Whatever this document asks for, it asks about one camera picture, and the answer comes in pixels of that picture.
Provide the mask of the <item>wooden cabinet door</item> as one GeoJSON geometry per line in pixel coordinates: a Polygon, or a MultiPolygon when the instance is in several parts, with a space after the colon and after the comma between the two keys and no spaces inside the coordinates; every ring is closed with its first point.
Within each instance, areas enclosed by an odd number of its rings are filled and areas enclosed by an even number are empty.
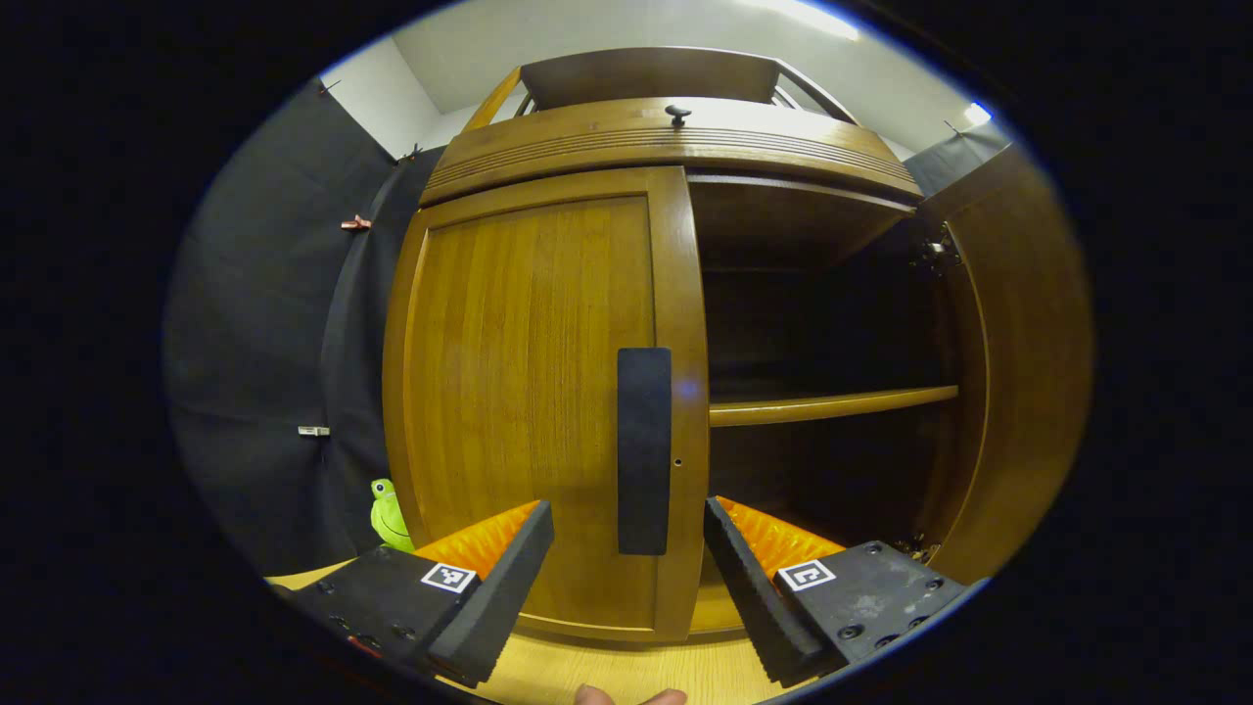
{"type": "Polygon", "coordinates": [[[709,361],[685,170],[635,167],[421,207],[388,306],[382,404],[416,547],[534,500],[555,538],[525,629],[688,637],[709,487],[709,361]],[[670,532],[616,541],[616,358],[672,349],[670,532]]]}
{"type": "Polygon", "coordinates": [[[1093,397],[1091,282],[1060,193],[1025,147],[923,202],[954,321],[959,421],[930,566],[964,584],[1002,570],[1045,518],[1093,397]]]}

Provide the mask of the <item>wooden double-door shoe cabinet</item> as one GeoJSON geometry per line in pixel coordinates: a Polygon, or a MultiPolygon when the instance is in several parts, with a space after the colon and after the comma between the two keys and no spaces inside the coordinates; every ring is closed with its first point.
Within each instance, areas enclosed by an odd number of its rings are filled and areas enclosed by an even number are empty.
{"type": "MultiPolygon", "coordinates": [[[[444,147],[419,210],[635,167],[685,170],[709,404],[959,383],[933,270],[945,249],[920,214],[927,198],[878,134],[777,59],[652,46],[515,68],[444,147]],[[672,126],[672,104],[690,109],[685,126],[672,126]]],[[[893,541],[930,565],[926,525],[949,486],[957,421],[949,399],[709,427],[707,496],[840,543],[893,541]]],[[[688,636],[741,626],[704,540],[688,636]]]]}

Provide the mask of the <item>wooden cabinet shelf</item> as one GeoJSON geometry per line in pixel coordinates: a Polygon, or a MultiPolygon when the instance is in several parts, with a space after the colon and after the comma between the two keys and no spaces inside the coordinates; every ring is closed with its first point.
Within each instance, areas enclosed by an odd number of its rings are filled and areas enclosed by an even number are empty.
{"type": "Polygon", "coordinates": [[[936,404],[957,397],[959,386],[949,384],[949,387],[877,389],[877,392],[813,398],[727,401],[709,404],[709,425],[713,428],[757,427],[757,425],[850,418],[856,414],[936,404]]]}

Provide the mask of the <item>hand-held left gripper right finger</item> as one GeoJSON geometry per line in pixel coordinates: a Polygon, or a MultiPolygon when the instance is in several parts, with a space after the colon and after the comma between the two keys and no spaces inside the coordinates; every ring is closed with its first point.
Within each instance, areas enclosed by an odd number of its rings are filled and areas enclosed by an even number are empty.
{"type": "Polygon", "coordinates": [[[971,590],[885,541],[843,547],[723,496],[705,500],[704,541],[766,676],[784,687],[877,657],[971,590]]]}

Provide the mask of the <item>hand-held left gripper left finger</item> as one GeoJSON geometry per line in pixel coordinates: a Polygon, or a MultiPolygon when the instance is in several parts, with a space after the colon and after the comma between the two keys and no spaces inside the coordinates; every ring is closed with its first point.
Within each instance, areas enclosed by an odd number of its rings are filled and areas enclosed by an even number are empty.
{"type": "Polygon", "coordinates": [[[388,666],[476,687],[491,677],[554,540],[529,501],[417,550],[368,550],[299,589],[304,616],[388,666]]]}

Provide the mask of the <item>green plush toy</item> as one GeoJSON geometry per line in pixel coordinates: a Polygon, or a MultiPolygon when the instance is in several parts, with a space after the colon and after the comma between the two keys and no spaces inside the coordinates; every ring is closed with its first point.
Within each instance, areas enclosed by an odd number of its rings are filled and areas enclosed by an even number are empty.
{"type": "Polygon", "coordinates": [[[402,550],[402,552],[415,552],[416,545],[403,525],[401,505],[398,505],[393,482],[388,478],[373,480],[371,492],[373,493],[373,503],[370,523],[382,543],[387,545],[388,548],[402,550]]]}

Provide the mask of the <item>black backdrop cloth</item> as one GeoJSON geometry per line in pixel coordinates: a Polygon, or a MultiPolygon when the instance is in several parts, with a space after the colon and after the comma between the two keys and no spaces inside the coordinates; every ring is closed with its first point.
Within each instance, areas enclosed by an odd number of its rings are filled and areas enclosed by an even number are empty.
{"type": "Polygon", "coordinates": [[[1012,133],[1005,133],[989,121],[955,131],[933,147],[905,158],[903,167],[922,197],[930,198],[984,165],[1012,142],[1012,133]]]}
{"type": "Polygon", "coordinates": [[[442,147],[424,149],[393,167],[365,213],[371,228],[352,238],[328,309],[320,358],[330,430],[325,460],[353,556],[382,543],[370,513],[373,481],[390,476],[382,418],[388,301],[403,233],[442,155],[442,147]]]}
{"type": "Polygon", "coordinates": [[[320,80],[292,94],[211,180],[162,318],[162,382],[182,465],[264,576],[351,558],[325,460],[320,379],[352,233],[393,160],[320,80]]]}

